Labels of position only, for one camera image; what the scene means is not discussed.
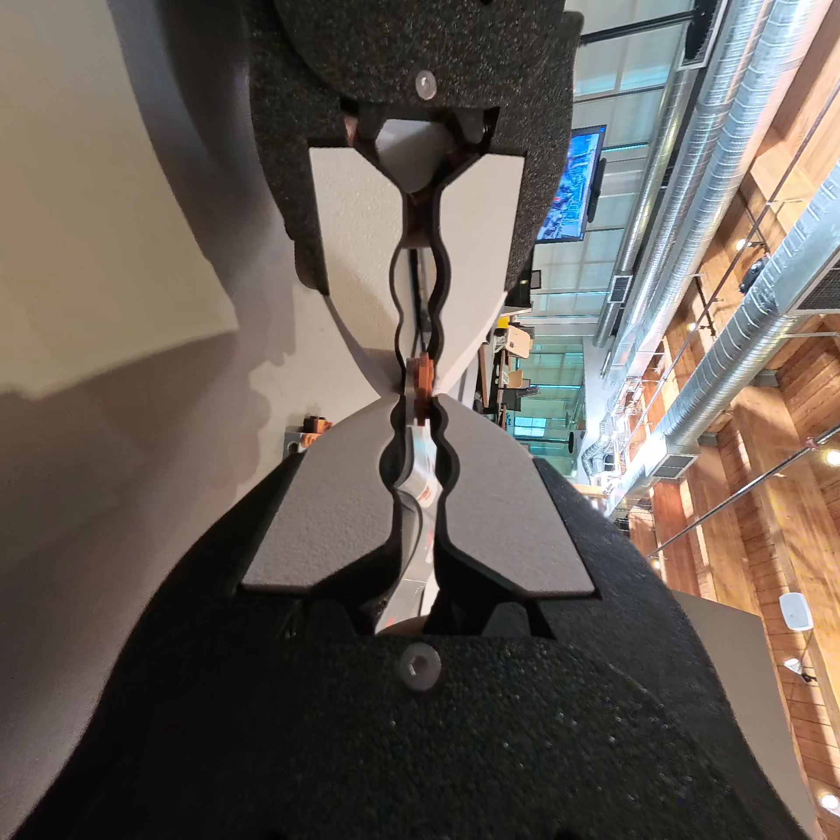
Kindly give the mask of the person's left hand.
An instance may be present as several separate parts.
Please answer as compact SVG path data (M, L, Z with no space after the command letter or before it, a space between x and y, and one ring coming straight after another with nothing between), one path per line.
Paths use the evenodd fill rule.
M430 246L432 226L433 192L429 187L408 193L404 202L404 236L402 246L405 249L420 249Z

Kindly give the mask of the narrow spiral metal duct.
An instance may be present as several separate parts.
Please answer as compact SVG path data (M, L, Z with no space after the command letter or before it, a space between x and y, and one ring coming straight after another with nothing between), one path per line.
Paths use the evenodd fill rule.
M831 4L729 3L613 345L610 383L640 375L661 340Z
M592 338L597 349L610 342L614 323L627 302L627 296L634 283L639 255L654 224L661 203L660 195L666 182L666 173L679 144L697 74L695 70L685 68L686 39L687 36L684 35L668 73L642 182L637 190L628 223L624 227L611 283Z

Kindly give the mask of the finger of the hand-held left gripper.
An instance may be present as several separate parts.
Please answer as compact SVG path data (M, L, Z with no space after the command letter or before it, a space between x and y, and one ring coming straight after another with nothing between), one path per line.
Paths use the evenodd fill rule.
M309 151L329 306L382 396L405 386L404 195L352 148Z
M437 230L443 298L433 305L434 394L451 391L477 354L507 295L522 157L486 154L443 189Z

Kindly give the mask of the white wall access point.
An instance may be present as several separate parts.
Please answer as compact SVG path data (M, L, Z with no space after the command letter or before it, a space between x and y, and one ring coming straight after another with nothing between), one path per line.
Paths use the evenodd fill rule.
M796 634L808 634L814 629L811 607L805 595L798 591L783 593L779 599L780 613L786 627Z

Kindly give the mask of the large spiral metal duct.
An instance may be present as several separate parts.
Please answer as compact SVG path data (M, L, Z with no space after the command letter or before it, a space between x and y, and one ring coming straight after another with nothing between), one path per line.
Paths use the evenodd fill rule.
M669 459L683 459L683 469L697 459L699 437L809 318L790 314L792 302L838 260L839 164L835 164L633 458L608 498L607 517L620 516L665 478Z

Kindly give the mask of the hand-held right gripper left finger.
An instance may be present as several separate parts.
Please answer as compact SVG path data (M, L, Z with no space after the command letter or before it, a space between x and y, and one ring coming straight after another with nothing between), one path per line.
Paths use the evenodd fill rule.
M240 580L259 595L337 603L373 632L403 570L405 398L338 422L299 458Z

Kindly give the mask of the small orange toy brick assembly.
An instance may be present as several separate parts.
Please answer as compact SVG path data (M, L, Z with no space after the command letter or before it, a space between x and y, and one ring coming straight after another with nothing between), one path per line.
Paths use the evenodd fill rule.
M333 423L323 416L306 415L302 424L287 427L284 433L282 456L284 459L304 453L318 438L325 434Z

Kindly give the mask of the metal air vent grille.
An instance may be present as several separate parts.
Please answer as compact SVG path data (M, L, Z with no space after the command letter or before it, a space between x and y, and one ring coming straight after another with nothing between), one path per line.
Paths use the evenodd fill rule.
M788 312L803 314L806 317L813 314L838 314L839 262L830 268L825 268L824 272L792 302Z

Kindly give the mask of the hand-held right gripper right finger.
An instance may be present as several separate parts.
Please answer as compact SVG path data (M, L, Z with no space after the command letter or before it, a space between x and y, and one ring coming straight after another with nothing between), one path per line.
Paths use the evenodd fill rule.
M434 398L432 432L441 486L433 632L484 632L496 609L509 604L540 627L541 602L596 596L527 450L448 395Z

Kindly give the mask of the lit display screen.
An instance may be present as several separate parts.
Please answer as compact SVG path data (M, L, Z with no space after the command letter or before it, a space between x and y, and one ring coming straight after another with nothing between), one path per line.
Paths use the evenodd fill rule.
M573 129L563 173L537 245L581 242L594 219L600 199L606 159L602 157L606 125Z

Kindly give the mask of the toy brick instruction booklet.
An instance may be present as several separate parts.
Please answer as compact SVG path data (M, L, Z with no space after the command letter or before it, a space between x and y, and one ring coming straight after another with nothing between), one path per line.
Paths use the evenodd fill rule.
M429 614L438 592L434 542L441 487L436 476L437 448L429 426L406 433L406 473L397 484L402 505L402 566L385 610L385 627Z

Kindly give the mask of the grey desk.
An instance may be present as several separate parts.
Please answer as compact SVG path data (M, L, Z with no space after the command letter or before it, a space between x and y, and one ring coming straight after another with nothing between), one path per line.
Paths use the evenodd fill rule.
M2 2L2 838L63 838L256 607L286 425L401 373L257 151L275 2ZM249 88L257 86L254 93Z

